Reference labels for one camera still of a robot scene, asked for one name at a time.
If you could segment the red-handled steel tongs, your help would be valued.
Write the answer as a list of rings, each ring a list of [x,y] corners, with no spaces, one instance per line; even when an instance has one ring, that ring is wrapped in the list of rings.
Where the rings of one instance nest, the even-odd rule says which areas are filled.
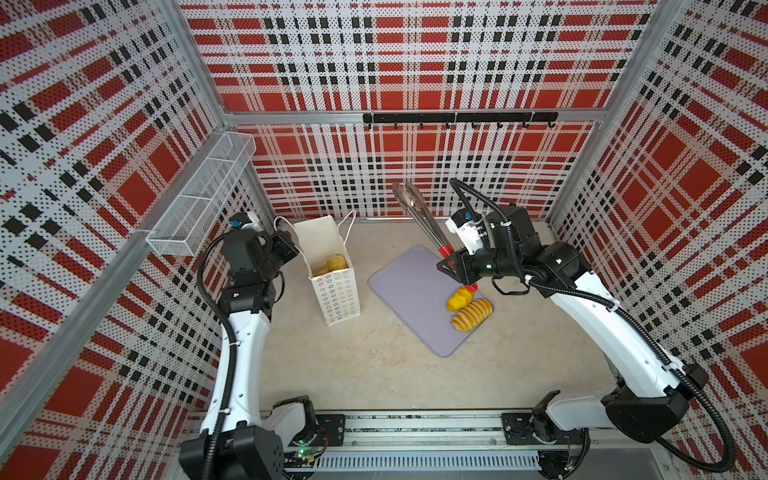
[[[422,231],[438,249],[443,259],[456,252],[451,241],[433,216],[425,197],[412,181],[406,180],[402,183],[394,182],[392,184],[392,191],[397,203],[407,215],[416,221]],[[479,214],[472,206],[467,206],[467,198],[465,196],[461,197],[461,202],[463,205],[462,208],[467,208],[473,214]]]

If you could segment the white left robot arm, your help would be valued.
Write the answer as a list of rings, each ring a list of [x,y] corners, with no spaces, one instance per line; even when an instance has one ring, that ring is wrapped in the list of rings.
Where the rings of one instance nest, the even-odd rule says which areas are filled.
[[[210,405],[197,437],[182,443],[179,464],[190,479],[285,479],[310,463],[306,450],[320,427],[307,396],[261,415],[261,365],[282,267],[299,253],[291,236],[266,231],[241,212],[200,256],[196,286],[220,326],[221,356]]]

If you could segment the white flowered paper bag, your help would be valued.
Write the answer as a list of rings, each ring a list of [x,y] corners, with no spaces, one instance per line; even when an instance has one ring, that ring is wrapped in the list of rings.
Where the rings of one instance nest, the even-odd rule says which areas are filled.
[[[276,229],[286,227],[294,235],[294,243],[307,267],[308,279],[328,327],[361,314],[355,270],[347,250],[347,242],[356,218],[357,212],[352,210],[341,220],[326,215],[296,223],[283,216],[277,216],[273,221]],[[313,271],[326,266],[327,258],[334,254],[345,256],[349,268],[313,277]]]

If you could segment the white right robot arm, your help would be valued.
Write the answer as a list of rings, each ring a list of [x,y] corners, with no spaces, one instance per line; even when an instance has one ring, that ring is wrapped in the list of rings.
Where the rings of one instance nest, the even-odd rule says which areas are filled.
[[[736,463],[730,428],[706,396],[707,372],[684,363],[663,348],[603,285],[585,257],[572,245],[542,245],[527,211],[501,207],[467,183],[452,178],[462,209],[449,219],[463,246],[437,268],[472,286],[482,278],[515,277],[518,295],[538,291],[568,314],[614,367],[614,386],[589,395],[549,394],[534,421],[560,431],[613,429],[639,443],[657,443],[699,470],[723,473]],[[718,460],[695,458],[665,439],[696,402],[711,419],[722,442]]]

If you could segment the sesame-coated fake bread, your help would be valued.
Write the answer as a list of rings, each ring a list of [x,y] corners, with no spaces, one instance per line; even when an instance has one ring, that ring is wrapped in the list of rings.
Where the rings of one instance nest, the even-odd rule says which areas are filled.
[[[349,268],[348,260],[341,254],[334,254],[327,258],[326,267],[329,272],[345,270]]]

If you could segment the large spiral fake bread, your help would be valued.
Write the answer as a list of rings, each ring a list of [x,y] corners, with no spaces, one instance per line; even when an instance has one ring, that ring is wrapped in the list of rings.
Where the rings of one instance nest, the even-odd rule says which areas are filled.
[[[470,333],[489,318],[493,311],[492,303],[486,298],[481,298],[459,310],[452,317],[451,324],[459,332]]]

